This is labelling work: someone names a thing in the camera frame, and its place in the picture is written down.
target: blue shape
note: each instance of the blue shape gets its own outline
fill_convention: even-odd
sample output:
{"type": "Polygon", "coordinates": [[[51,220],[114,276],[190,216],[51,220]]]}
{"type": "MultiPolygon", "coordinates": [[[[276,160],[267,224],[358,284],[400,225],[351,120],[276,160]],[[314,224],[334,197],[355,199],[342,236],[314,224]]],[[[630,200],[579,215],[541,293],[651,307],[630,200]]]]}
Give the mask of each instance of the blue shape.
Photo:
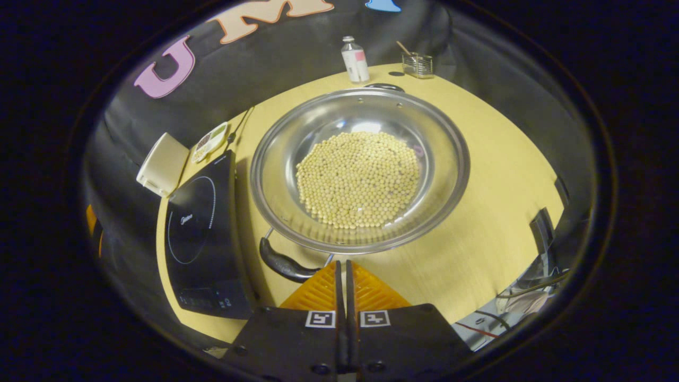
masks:
{"type": "Polygon", "coordinates": [[[400,12],[401,8],[394,4],[393,0],[370,0],[365,4],[371,10],[383,12],[400,12]]]}

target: screw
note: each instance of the screw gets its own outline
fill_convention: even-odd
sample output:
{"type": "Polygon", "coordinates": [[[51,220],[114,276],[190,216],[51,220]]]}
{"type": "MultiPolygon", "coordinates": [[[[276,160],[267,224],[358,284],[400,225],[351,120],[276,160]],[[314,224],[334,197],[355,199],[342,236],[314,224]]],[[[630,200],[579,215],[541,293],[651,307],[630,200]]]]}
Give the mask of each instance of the screw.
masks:
{"type": "Polygon", "coordinates": [[[311,371],[319,375],[326,375],[330,372],[330,368],[326,364],[318,364],[311,366],[311,371]]]}
{"type": "Polygon", "coordinates": [[[383,371],[385,368],[386,366],[382,363],[382,361],[372,362],[368,364],[369,372],[380,372],[383,371]]]}
{"type": "Polygon", "coordinates": [[[245,346],[241,345],[241,346],[236,348],[236,355],[240,355],[241,357],[244,357],[244,356],[248,355],[248,349],[245,346]]]}

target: wooden stick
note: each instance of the wooden stick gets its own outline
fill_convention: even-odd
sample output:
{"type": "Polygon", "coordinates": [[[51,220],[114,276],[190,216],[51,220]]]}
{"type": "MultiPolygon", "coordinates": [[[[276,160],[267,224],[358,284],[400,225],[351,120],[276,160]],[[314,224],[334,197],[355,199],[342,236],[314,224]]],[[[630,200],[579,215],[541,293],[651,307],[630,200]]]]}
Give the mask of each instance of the wooden stick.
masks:
{"type": "Polygon", "coordinates": [[[408,53],[408,56],[413,56],[408,49],[405,49],[405,46],[403,46],[400,41],[396,41],[396,44],[398,44],[404,52],[408,53]]]}

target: wooden tabletop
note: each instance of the wooden tabletop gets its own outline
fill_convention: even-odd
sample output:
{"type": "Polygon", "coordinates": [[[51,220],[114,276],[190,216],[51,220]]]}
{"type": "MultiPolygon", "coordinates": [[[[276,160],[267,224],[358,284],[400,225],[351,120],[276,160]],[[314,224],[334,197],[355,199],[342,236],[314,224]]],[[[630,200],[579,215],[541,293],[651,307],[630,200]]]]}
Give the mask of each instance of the wooden tabletop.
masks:
{"type": "MultiPolygon", "coordinates": [[[[556,174],[538,148],[507,118],[461,87],[440,77],[419,80],[397,77],[401,64],[370,67],[370,83],[389,83],[424,99],[447,114],[460,129],[469,147],[471,172],[462,200],[438,227],[401,247],[376,254],[335,256],[357,262],[385,281],[411,304],[430,302],[449,322],[455,322],[503,291],[538,255],[529,227],[546,207],[557,225],[564,207],[554,187],[556,174]]],[[[270,270],[259,257],[259,240],[269,224],[250,197],[249,172],[252,155],[266,131],[280,117],[308,99],[335,90],[355,88],[347,73],[338,73],[290,89],[255,106],[229,149],[236,153],[236,202],[238,233],[254,289],[263,305],[278,306],[300,284],[270,270]]],[[[243,117],[230,121],[229,131],[243,117]]],[[[214,126],[202,126],[209,131],[214,126]]],[[[188,162],[180,185],[212,159],[222,155],[226,144],[201,163],[188,162]]],[[[158,211],[156,253],[163,288],[179,320],[209,336],[232,342],[244,320],[212,317],[179,307],[170,286],[165,263],[164,225],[168,199],[158,211]]],[[[322,266],[327,258],[304,248],[274,231],[272,247],[309,268],[322,266]]]]}

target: stainless steel bowl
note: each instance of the stainless steel bowl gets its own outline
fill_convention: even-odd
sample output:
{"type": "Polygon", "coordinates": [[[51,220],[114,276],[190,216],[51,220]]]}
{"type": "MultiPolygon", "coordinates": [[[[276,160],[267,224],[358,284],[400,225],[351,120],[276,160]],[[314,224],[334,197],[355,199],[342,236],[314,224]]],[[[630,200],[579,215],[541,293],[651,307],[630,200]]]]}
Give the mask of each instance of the stainless steel bowl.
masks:
{"type": "Polygon", "coordinates": [[[379,88],[332,92],[292,109],[257,146],[250,177],[255,204],[273,229],[332,254],[367,254],[417,239],[450,214],[468,179],[469,151],[453,122],[430,103],[379,88]],[[316,221],[299,202],[295,165],[316,143],[354,131],[391,134],[418,155],[418,191],[382,228],[335,229],[316,221]]]}

